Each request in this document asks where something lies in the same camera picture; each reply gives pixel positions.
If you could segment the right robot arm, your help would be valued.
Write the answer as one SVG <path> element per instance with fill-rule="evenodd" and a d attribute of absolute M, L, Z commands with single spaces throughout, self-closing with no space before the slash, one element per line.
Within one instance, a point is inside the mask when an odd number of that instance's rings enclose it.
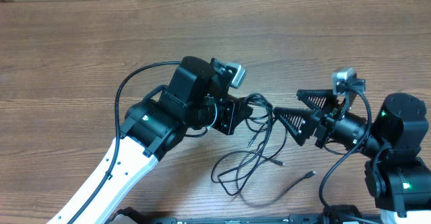
<path fill-rule="evenodd" d="M 315 137 L 325 148 L 339 143 L 347 152 L 369 158 L 364 164 L 365 183 L 383 223 L 430 222 L 430 169 L 419 157 L 428 131 L 423 101 L 405 93 L 388 95 L 376 118 L 350 113 L 361 89 L 346 86 L 331 95 L 328 90 L 299 90 L 305 109 L 276 107 L 274 116 L 295 142 L 303 145 Z"/>

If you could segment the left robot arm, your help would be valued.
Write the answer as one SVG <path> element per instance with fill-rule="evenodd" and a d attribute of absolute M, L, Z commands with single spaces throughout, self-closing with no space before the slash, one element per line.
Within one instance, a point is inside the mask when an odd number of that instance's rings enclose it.
<path fill-rule="evenodd" d="M 119 118 L 125 84 L 136 74 L 163 66 L 176 68 L 168 85 L 159 85 Z M 238 63 L 187 56 L 141 67 L 120 84 L 114 100 L 115 137 L 96 169 L 51 223 L 105 223 L 129 191 L 176 147 L 192 128 L 233 135 L 251 113 L 239 88 L 246 69 Z"/>

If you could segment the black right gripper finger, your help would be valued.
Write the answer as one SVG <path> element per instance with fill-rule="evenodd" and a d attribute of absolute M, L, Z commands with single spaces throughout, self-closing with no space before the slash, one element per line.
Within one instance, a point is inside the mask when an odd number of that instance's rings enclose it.
<path fill-rule="evenodd" d="M 311 137 L 319 122 L 317 110 L 275 107 L 273 113 L 299 146 Z"/>
<path fill-rule="evenodd" d="M 333 95 L 332 89 L 299 89 L 296 97 L 311 110 L 322 110 L 337 104 L 337 96 Z"/>

